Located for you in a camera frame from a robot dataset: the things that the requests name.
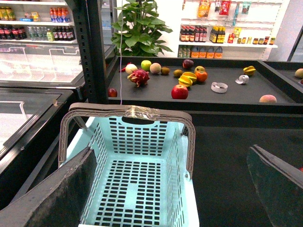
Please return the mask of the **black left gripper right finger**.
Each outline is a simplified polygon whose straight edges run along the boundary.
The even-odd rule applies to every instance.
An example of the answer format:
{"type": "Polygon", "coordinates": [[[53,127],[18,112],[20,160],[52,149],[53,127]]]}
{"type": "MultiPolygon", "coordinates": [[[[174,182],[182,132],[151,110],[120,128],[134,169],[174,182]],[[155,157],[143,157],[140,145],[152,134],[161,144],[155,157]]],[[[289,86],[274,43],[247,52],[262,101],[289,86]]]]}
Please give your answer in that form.
{"type": "Polygon", "coordinates": [[[303,172],[253,145],[247,165],[257,195],[274,227],[303,225],[303,172]]]}

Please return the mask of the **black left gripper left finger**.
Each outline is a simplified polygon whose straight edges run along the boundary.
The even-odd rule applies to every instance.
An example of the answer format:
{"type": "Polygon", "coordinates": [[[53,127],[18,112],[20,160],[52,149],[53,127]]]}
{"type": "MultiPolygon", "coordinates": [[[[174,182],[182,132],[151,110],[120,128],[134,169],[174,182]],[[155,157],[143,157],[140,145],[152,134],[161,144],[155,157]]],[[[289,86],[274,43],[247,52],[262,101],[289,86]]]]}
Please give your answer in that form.
{"type": "Polygon", "coordinates": [[[0,212],[2,227],[76,227],[84,211],[97,161],[85,148],[0,212]]]}

